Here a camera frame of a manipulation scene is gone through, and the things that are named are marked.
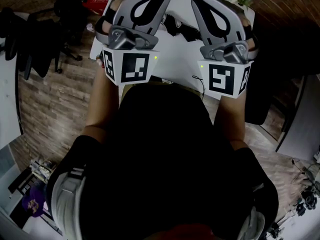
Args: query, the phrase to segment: table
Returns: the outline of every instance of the table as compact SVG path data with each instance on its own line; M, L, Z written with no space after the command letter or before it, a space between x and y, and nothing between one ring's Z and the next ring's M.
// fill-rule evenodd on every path
M302 160L312 160L320 145L320 81L305 76L304 85L290 128L276 151Z
M243 6L242 9L253 26L255 12L245 6ZM191 6L191 0L171 0L166 13L175 16L187 25L199 29ZM214 17L218 26L224 24L224 21L220 17L216 15ZM201 82L192 78L192 76L194 75L201 78L201 72L197 61L203 60L203 56L200 53L200 47L204 46L204 43L200 40L187 42L181 34L173 37L166 31L160 29L156 32L155 36L159 38L159 42L154 50L161 52L161 54L152 75L202 93L203 86ZM101 50L102 44L94 38L90 58L95 60ZM216 99L221 98L221 95L219 94L210 96Z
M29 14L15 13L27 20ZM0 38L0 46L5 38ZM6 61L5 52L0 52L0 149L23 134L19 123L20 109L18 98L18 70L16 70L17 56Z

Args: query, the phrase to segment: white marker cube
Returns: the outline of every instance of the white marker cube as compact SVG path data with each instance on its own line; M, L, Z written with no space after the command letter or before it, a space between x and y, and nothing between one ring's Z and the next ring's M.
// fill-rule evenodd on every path
M106 45L102 53L105 74L117 86L149 82L160 55L155 50L113 50Z
M247 87L250 68L248 64L233 64L210 59L198 60L205 93L237 98Z

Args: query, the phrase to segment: black shirt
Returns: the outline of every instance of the black shirt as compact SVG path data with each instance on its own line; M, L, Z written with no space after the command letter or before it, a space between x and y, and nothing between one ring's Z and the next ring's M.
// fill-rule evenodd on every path
M79 136L48 183L50 203L58 176L86 164L80 200L85 240L142 240L191 223L236 239L255 202L252 188L274 188L252 151L234 151L201 99L185 89L132 87L111 127L105 145Z

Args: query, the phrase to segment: white desk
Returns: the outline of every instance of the white desk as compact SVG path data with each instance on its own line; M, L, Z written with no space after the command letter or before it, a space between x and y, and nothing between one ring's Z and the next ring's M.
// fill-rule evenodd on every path
M16 13L23 19L28 19L26 13ZM0 46L3 46L4 38L0 38ZM18 100L18 72L16 72L17 56L6 61L4 51L0 52L0 149L23 134L20 125L17 108Z
M253 26L255 12L245 6L242 9ZM171 0L166 12L199 29L191 6L191 0ZM223 22L219 17L215 17L215 20L218 25ZM200 40L187 42L181 34L173 37L163 30L158 30L155 36L159 38L159 42L154 50L161 52L161 54L152 75L202 92L203 86L201 82L192 78L192 76L195 75L201 78L197 61L203 60L200 47L204 46L204 43ZM102 44L94 38L90 58L95 60L101 50ZM220 95L214 96L217 99L220 99L220 97Z

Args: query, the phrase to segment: wooden floor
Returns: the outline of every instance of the wooden floor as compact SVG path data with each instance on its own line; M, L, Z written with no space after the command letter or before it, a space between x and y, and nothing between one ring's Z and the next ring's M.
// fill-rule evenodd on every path
M97 19L97 16L91 16L89 21L94 23ZM83 44L72 47L83 56L82 61L61 55L62 74L54 72L52 62L45 78L39 77L34 70L28 81L19 76L19 105L24 135L14 140L10 147L20 169L25 169L30 159L37 156L59 162L83 129L98 68L95 61L89 59L93 38L94 34L85 30ZM203 102L213 121L219 101L206 96ZM271 119L269 125L280 123ZM254 125L246 125L245 140L278 190L278 218L281 218L296 202L303 189L300 181L304 177L293 167L290 157L274 152L274 145Z

